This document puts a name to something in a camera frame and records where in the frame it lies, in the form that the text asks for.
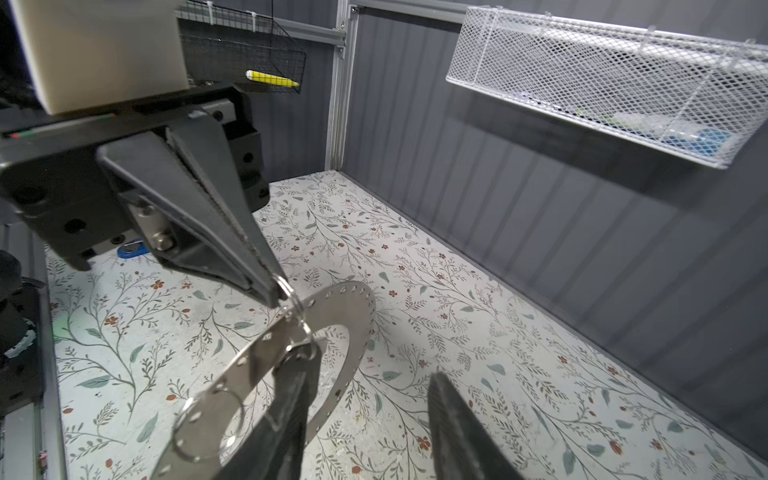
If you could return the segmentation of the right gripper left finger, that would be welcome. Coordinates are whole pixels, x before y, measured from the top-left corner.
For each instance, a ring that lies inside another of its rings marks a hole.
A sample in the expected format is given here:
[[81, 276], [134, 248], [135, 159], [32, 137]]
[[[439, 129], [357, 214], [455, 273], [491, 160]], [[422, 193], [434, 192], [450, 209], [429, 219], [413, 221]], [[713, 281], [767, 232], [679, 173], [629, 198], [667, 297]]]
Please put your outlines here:
[[298, 479], [316, 394], [319, 353], [290, 353], [273, 371], [275, 397], [216, 475], [218, 479]]

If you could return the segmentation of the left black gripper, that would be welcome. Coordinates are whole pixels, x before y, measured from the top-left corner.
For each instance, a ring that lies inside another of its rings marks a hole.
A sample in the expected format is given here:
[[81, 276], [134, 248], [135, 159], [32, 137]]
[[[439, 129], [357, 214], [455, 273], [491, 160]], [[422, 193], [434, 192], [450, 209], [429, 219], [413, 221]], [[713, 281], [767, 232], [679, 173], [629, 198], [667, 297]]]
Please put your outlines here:
[[[165, 134], [194, 111], [208, 115]], [[245, 92], [218, 84], [60, 116], [2, 107], [1, 197], [78, 271], [131, 228], [99, 166], [168, 222], [174, 246], [152, 250], [164, 266], [279, 304], [282, 269], [251, 213], [270, 192]]]

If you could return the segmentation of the perforated metal ring disc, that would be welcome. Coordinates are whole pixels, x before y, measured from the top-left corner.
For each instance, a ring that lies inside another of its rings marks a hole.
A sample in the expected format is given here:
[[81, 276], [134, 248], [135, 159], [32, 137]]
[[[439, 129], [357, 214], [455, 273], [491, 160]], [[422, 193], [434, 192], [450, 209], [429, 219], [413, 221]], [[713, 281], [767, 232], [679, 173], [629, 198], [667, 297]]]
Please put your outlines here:
[[275, 397], [273, 371], [290, 353], [319, 353], [319, 331], [342, 327], [347, 350], [332, 384], [323, 380], [309, 407], [305, 446], [331, 416], [367, 350], [375, 317], [373, 289], [345, 281], [318, 291], [244, 347], [205, 390], [191, 397], [175, 420], [154, 479], [218, 479]]

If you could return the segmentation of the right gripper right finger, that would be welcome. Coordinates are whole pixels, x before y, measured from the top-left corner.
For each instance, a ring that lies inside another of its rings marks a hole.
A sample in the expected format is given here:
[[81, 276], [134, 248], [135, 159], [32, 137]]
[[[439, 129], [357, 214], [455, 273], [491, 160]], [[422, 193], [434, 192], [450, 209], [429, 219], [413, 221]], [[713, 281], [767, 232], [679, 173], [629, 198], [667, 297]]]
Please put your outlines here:
[[430, 376], [428, 416], [437, 479], [523, 479], [443, 372]]

